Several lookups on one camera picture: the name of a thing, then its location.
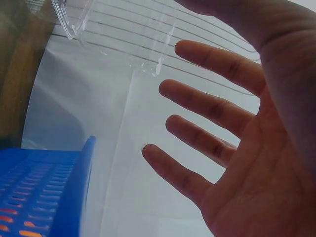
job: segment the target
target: skin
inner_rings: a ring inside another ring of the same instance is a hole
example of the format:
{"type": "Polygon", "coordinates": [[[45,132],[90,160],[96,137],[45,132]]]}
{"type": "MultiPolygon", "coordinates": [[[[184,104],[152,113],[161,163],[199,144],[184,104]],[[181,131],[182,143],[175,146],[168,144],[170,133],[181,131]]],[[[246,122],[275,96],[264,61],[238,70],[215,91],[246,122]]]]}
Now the skin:
{"type": "Polygon", "coordinates": [[[234,53],[181,41],[176,53],[260,98],[253,115],[175,80],[160,93],[241,139],[239,146],[180,116],[169,132],[226,168],[212,184],[153,144],[142,154],[152,168],[201,210],[217,237],[316,236],[316,15],[285,0],[178,0],[237,30],[262,66],[234,53]]]}

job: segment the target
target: lined paper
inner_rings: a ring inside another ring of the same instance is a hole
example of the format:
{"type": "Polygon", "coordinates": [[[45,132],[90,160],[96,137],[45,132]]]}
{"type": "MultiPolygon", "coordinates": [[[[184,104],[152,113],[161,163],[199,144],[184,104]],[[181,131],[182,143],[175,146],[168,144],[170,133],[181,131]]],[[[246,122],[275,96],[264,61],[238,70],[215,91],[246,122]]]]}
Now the lined paper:
{"type": "MultiPolygon", "coordinates": [[[[75,17],[78,7],[68,8],[74,9],[75,17]]],[[[138,64],[155,65],[161,55],[166,54],[166,60],[162,62],[164,67],[186,72],[191,77],[205,79],[251,96],[245,89],[220,77],[209,78],[206,70],[179,58],[173,47],[182,39],[195,40],[260,63],[260,55],[256,50],[230,26],[216,18],[195,14],[178,4],[176,10],[173,8],[167,0],[99,0],[93,7],[83,33],[86,46],[108,56],[115,55],[130,62],[137,61],[138,64]],[[172,37],[166,48],[166,39],[170,32],[172,37]]],[[[62,27],[56,25],[53,37],[65,36],[62,27]]]]}

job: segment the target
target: black line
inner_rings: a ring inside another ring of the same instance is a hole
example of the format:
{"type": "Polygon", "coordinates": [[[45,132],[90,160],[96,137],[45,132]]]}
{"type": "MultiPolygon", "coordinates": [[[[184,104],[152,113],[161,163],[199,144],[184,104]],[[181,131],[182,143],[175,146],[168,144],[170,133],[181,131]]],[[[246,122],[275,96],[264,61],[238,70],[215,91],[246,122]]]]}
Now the black line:
{"type": "MultiPolygon", "coordinates": [[[[98,2],[98,3],[99,3],[99,4],[102,4],[102,5],[105,5],[105,6],[110,6],[110,7],[119,9],[119,10],[127,11],[127,12],[130,12],[130,13],[139,15],[139,16],[143,16],[143,17],[149,18],[149,19],[154,20],[154,21],[158,21],[157,19],[148,17],[148,16],[143,15],[143,14],[141,14],[141,13],[137,13],[137,12],[134,12],[134,11],[131,11],[131,10],[127,10],[127,9],[124,9],[124,8],[121,8],[121,7],[118,7],[118,6],[110,5],[110,4],[103,3],[103,2],[98,2]]],[[[163,13],[163,12],[157,11],[157,10],[152,9],[152,8],[149,8],[149,7],[145,7],[145,8],[150,9],[150,10],[155,11],[155,12],[159,12],[159,13],[165,14],[165,13],[163,13]]],[[[94,12],[108,15],[108,14],[106,14],[106,13],[104,13],[104,12],[100,12],[100,11],[94,11],[94,12]]],[[[230,42],[230,43],[236,45],[237,47],[242,48],[243,50],[245,50],[245,51],[247,51],[247,52],[249,52],[249,53],[257,53],[257,51],[248,50],[248,49],[244,48],[243,46],[241,46],[241,45],[239,45],[239,44],[237,44],[237,43],[235,43],[235,42],[233,42],[233,41],[231,41],[231,40],[229,40],[229,39],[227,39],[227,38],[225,38],[225,37],[222,37],[222,36],[220,36],[220,35],[218,35],[218,34],[212,32],[212,31],[208,31],[207,29],[204,29],[204,28],[202,28],[202,27],[200,27],[200,26],[194,25],[194,24],[192,24],[192,23],[190,23],[190,22],[188,22],[188,21],[184,21],[184,20],[182,20],[182,21],[183,21],[183,22],[186,22],[186,23],[188,23],[188,24],[191,24],[191,25],[193,25],[193,26],[195,26],[195,27],[198,27],[198,28],[200,28],[200,29],[202,29],[202,30],[205,30],[205,31],[207,31],[207,32],[209,32],[209,33],[211,33],[211,34],[213,34],[213,35],[216,35],[217,37],[222,38],[223,40],[226,40],[226,41],[228,41],[228,42],[230,42]]],[[[172,24],[169,24],[169,23],[166,23],[166,22],[161,22],[161,23],[173,27],[172,24]]],[[[203,40],[206,40],[206,41],[208,41],[208,42],[212,42],[212,41],[210,41],[210,40],[207,39],[207,38],[204,38],[204,37],[202,37],[202,36],[200,36],[200,35],[197,35],[197,34],[195,34],[195,33],[192,33],[192,32],[190,32],[190,31],[187,31],[187,30],[182,29],[182,28],[180,28],[180,27],[175,26],[175,28],[178,29],[178,30],[184,31],[184,32],[186,32],[186,33],[189,33],[189,34],[191,34],[191,35],[194,35],[194,36],[196,36],[196,37],[199,37],[199,38],[201,38],[201,39],[203,39],[203,40]]]]}
{"type": "MultiPolygon", "coordinates": [[[[157,30],[157,29],[155,29],[155,28],[152,28],[152,27],[150,27],[150,26],[147,26],[147,25],[144,25],[144,24],[135,22],[135,21],[130,21],[130,20],[127,20],[127,19],[125,19],[125,18],[122,18],[122,17],[119,17],[119,16],[115,16],[115,15],[111,15],[111,14],[107,14],[107,15],[112,16],[112,17],[115,17],[115,18],[118,18],[118,19],[121,19],[121,20],[124,20],[124,21],[132,22],[132,23],[134,23],[134,24],[136,24],[136,25],[140,25],[140,26],[143,26],[143,27],[147,27],[147,28],[152,29],[152,30],[154,30],[154,31],[157,31],[157,32],[161,32],[161,33],[163,33],[163,34],[166,34],[166,33],[163,32],[163,31],[157,30]]],[[[105,23],[102,23],[102,22],[98,22],[98,21],[89,20],[89,22],[96,23],[96,24],[100,24],[100,25],[105,25],[105,26],[109,26],[109,27],[113,27],[113,28],[118,29],[118,30],[123,30],[123,31],[127,31],[127,32],[132,32],[132,31],[129,31],[129,30],[120,28],[120,27],[111,26],[111,25],[108,25],[108,24],[105,24],[105,23]]],[[[143,36],[143,37],[147,37],[147,36],[145,36],[145,35],[142,35],[142,34],[139,34],[139,33],[136,33],[136,32],[132,32],[132,33],[133,33],[133,34],[136,34],[136,35],[143,36]]],[[[174,37],[174,38],[176,38],[176,39],[178,39],[178,40],[182,40],[182,38],[177,37],[177,36],[175,36],[175,35],[173,35],[172,37],[174,37]]],[[[147,37],[147,38],[152,39],[152,40],[155,40],[155,41],[157,41],[157,42],[164,43],[164,42],[162,42],[162,41],[159,41],[159,40],[156,40],[156,39],[153,39],[153,38],[150,38],[150,37],[147,37]]],[[[229,52],[233,52],[233,51],[230,50],[229,48],[226,48],[226,47],[224,47],[224,46],[222,46],[222,45],[220,45],[220,44],[217,44],[217,43],[215,43],[215,42],[213,42],[213,41],[211,41],[211,40],[209,40],[209,42],[211,42],[212,44],[215,44],[215,45],[217,45],[218,47],[221,47],[221,48],[223,48],[223,49],[225,49],[225,50],[227,50],[227,51],[229,51],[229,52]]],[[[254,62],[260,62],[260,59],[250,59],[250,60],[251,60],[251,61],[254,61],[254,62]]]]}
{"type": "MultiPolygon", "coordinates": [[[[56,34],[56,33],[52,33],[52,35],[53,35],[53,36],[58,36],[58,37],[67,38],[66,36],[59,35],[59,34],[56,34]]],[[[149,62],[157,63],[157,62],[155,62],[155,61],[153,61],[153,60],[151,60],[151,59],[144,58],[144,57],[141,57],[141,56],[132,54],[132,53],[127,53],[127,52],[121,51],[121,50],[116,49],[116,48],[112,48],[112,47],[108,47],[108,46],[104,46],[104,45],[101,45],[101,44],[98,44],[98,43],[93,43],[93,42],[88,42],[88,41],[87,41],[87,43],[93,44],[93,45],[96,45],[96,46],[100,46],[100,47],[103,47],[103,48],[108,48],[108,49],[111,49],[111,50],[114,50],[114,51],[118,51],[118,52],[121,52],[121,53],[125,53],[125,54],[131,55],[131,56],[134,56],[134,57],[137,57],[137,58],[140,58],[140,59],[149,61],[149,62]]],[[[164,64],[164,66],[169,67],[169,68],[172,68],[172,69],[175,69],[175,70],[178,70],[178,71],[181,71],[181,72],[184,72],[184,73],[187,73],[187,74],[189,74],[189,75],[192,75],[192,76],[195,76],[195,77],[204,79],[204,80],[207,80],[207,81],[212,82],[212,83],[215,83],[215,84],[217,84],[217,85],[221,85],[221,86],[223,86],[223,87],[225,87],[225,88],[227,88],[227,89],[233,90],[233,91],[238,92],[238,93],[240,93],[240,94],[253,96],[253,94],[242,92],[242,91],[237,90],[237,89],[234,89],[234,88],[232,88],[232,87],[230,87],[230,86],[227,86],[227,85],[218,83],[218,82],[213,81],[213,80],[211,80],[211,79],[208,79],[208,78],[205,78],[205,77],[196,75],[196,74],[194,74],[194,73],[187,72],[187,71],[182,70],[182,69],[178,69],[178,68],[173,67],[173,66],[171,66],[171,65],[164,64]]]]}
{"type": "MultiPolygon", "coordinates": [[[[159,3],[159,4],[161,4],[161,5],[167,6],[167,7],[169,7],[169,8],[173,8],[173,7],[167,5],[167,4],[163,3],[163,2],[157,1],[157,0],[151,0],[151,1],[154,1],[154,2],[159,3]]],[[[215,26],[216,28],[221,29],[221,30],[227,32],[228,34],[231,34],[232,36],[235,36],[236,38],[238,38],[238,39],[240,39],[240,40],[242,40],[242,41],[244,41],[244,42],[246,42],[246,43],[249,43],[248,41],[246,41],[246,40],[245,40],[244,38],[242,38],[241,36],[235,35],[234,33],[231,33],[231,32],[229,32],[229,31],[223,29],[223,28],[220,27],[220,26],[217,26],[217,25],[215,25],[215,24],[213,24],[213,23],[211,23],[211,22],[209,22],[209,21],[204,20],[203,18],[200,18],[200,17],[198,17],[198,16],[196,16],[196,15],[194,15],[194,14],[191,14],[191,13],[189,13],[189,12],[186,12],[186,11],[183,11],[183,10],[180,10],[180,9],[177,9],[177,11],[180,11],[180,12],[182,12],[182,13],[184,13],[184,14],[187,14],[187,15],[189,15],[189,16],[192,16],[192,17],[194,17],[194,18],[196,18],[196,19],[199,19],[199,20],[201,20],[201,21],[203,21],[203,22],[206,22],[207,24],[213,25],[213,26],[215,26]]]]}

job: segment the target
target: fingernail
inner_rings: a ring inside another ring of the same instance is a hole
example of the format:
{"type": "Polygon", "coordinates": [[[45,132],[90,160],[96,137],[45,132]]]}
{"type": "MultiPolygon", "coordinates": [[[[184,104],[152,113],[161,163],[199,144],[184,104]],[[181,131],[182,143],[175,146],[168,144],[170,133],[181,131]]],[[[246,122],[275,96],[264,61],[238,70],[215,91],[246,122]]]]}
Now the fingernail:
{"type": "Polygon", "coordinates": [[[145,143],[143,146],[142,146],[142,148],[140,149],[140,151],[142,152],[143,151],[143,149],[145,148],[145,146],[147,146],[149,143],[147,142],[147,143],[145,143]]]}

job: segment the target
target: white surface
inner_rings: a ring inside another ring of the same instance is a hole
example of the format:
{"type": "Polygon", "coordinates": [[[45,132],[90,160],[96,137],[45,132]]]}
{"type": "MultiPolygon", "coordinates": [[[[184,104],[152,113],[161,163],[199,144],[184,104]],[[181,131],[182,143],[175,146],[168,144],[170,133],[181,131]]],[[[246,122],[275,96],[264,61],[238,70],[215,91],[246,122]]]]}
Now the white surface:
{"type": "MultiPolygon", "coordinates": [[[[305,3],[312,7],[309,0],[305,3]]],[[[179,12],[178,18],[210,32],[178,20],[173,45],[178,38],[186,38],[217,43],[251,59],[258,56],[249,52],[252,47],[247,44],[244,48],[248,51],[213,34],[244,44],[232,36],[235,33],[230,27],[214,18],[198,19],[185,11],[179,12]]],[[[62,34],[58,26],[54,33],[62,34]]],[[[56,35],[49,41],[30,100],[24,145],[77,150],[88,136],[97,137],[83,236],[212,236],[199,210],[152,171],[141,157],[140,147],[145,142],[155,143],[186,167],[216,182],[223,169],[168,134],[165,120],[180,114],[222,139],[234,144],[238,139],[161,97],[158,85],[164,79],[177,79],[254,113],[259,101],[214,73],[179,60],[171,47],[168,54],[161,74],[153,78],[141,72],[132,74],[131,68],[120,65],[119,57],[92,57],[75,41],[56,35]]]]}

